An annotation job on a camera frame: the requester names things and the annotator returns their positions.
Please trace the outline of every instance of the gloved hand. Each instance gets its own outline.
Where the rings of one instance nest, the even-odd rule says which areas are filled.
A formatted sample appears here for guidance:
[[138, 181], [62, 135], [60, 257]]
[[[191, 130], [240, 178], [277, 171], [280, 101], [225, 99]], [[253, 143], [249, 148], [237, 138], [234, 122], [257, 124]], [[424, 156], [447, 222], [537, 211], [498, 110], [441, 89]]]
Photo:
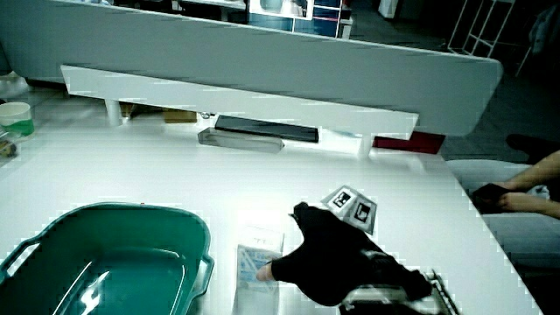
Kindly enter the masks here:
[[431, 285], [418, 270], [405, 269], [333, 213], [302, 202], [291, 216], [302, 231], [303, 244], [259, 269], [257, 279], [296, 284], [325, 306], [338, 305], [363, 284], [402, 286], [411, 301], [431, 294]]

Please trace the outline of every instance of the ar tag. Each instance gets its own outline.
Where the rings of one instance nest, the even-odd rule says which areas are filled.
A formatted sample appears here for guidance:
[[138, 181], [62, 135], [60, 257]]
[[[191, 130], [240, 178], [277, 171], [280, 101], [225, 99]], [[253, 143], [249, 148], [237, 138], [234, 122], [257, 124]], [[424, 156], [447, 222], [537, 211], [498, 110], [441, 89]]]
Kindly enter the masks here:
[[341, 221], [373, 234], [377, 205], [352, 187], [343, 185], [321, 202]]

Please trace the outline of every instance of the clear plastic bag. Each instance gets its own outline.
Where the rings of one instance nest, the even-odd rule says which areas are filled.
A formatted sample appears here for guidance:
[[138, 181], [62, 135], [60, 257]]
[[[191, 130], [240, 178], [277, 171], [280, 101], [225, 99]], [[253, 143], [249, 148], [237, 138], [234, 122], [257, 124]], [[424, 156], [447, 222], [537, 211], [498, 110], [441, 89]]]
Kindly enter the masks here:
[[13, 158], [18, 154], [18, 147], [16, 146], [13, 137], [9, 132], [0, 128], [0, 158]]

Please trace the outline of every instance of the person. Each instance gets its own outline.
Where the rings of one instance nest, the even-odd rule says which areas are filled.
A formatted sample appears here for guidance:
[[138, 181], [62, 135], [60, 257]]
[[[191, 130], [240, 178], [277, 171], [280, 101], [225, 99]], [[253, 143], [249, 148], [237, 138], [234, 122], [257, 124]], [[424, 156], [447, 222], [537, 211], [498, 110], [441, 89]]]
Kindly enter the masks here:
[[560, 179], [560, 150], [534, 165], [476, 159], [452, 160], [447, 165], [473, 200], [473, 193], [488, 183], [511, 191], [477, 207], [498, 209], [498, 213], [480, 212], [516, 268], [560, 270], [560, 192], [547, 186]]

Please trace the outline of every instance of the green container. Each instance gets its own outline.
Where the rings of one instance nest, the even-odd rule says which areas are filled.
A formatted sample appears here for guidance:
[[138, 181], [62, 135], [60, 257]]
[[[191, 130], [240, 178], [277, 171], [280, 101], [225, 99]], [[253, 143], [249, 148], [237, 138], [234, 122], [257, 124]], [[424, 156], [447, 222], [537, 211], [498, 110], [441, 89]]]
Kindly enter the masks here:
[[[9, 267], [38, 244], [10, 275]], [[100, 203], [66, 213], [0, 265], [5, 314], [185, 314], [214, 268], [198, 216], [161, 206]], [[195, 286], [200, 262], [206, 264]]]

